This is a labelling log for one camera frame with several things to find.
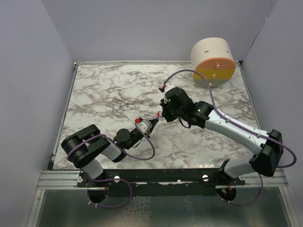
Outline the black front mounting bar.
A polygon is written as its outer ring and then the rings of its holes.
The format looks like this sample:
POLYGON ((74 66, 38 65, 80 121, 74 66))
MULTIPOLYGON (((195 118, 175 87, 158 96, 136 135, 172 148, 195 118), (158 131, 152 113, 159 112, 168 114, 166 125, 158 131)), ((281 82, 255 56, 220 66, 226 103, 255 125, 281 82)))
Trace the black front mounting bar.
POLYGON ((96 180, 80 173, 79 188, 110 197, 215 196, 216 187, 242 186, 244 180, 219 176, 218 168, 106 169, 96 180))

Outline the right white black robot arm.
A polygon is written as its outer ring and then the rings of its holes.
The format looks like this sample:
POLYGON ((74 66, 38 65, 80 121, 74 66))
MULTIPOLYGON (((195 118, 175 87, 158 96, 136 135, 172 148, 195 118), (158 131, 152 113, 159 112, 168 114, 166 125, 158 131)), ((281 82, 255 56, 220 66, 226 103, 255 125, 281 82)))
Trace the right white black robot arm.
POLYGON ((228 185, 240 175, 258 173, 271 177, 274 175, 283 154, 282 134, 277 130, 267 132, 241 123, 214 106, 204 102, 193 102, 187 93, 175 86, 161 89, 162 116, 167 122, 176 119, 222 134, 246 147, 251 154, 234 160, 227 159, 218 170, 218 181, 228 185))

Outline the beige cylinder striped key holder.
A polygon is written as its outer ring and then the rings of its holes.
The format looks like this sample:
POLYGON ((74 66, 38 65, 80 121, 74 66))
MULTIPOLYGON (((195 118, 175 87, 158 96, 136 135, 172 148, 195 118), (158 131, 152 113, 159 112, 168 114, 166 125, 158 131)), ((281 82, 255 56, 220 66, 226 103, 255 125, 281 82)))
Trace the beige cylinder striped key holder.
POLYGON ((190 54, 191 67, 202 74, 205 82, 196 73, 193 81, 198 87, 218 87, 230 80, 235 72, 236 64, 228 42, 219 37, 209 37, 197 42, 190 54))

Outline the aluminium table frame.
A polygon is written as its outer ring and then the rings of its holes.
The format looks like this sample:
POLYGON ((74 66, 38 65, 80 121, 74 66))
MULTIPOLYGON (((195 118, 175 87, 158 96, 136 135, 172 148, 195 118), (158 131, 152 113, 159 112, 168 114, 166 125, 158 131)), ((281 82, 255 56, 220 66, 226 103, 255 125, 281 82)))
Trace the aluminium table frame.
POLYGON ((164 81, 194 102, 210 103, 192 80, 187 62, 97 62, 77 65, 53 155, 42 171, 29 222, 39 227, 298 227, 283 169, 272 177, 241 175, 219 183, 223 161, 250 154, 239 143, 185 121, 159 119, 114 163, 99 155, 104 182, 91 181, 67 160, 63 140, 94 124, 113 138, 140 117, 161 111, 164 81))

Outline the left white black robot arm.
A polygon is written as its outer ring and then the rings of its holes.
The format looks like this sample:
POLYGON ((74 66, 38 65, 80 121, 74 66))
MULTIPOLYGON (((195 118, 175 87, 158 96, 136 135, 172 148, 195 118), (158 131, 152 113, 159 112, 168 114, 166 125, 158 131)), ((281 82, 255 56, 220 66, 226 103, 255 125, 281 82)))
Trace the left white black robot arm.
POLYGON ((143 138, 151 143, 150 134, 158 122, 159 117, 151 120, 137 118, 132 131, 120 129, 113 139, 102 134, 99 128, 92 124, 65 138, 61 147, 67 154, 68 161, 85 172, 88 181, 98 187, 103 184, 105 176, 104 169, 96 157, 102 154, 114 163, 120 162, 126 156, 137 160, 150 160, 150 158, 132 156, 126 151, 137 147, 143 138))

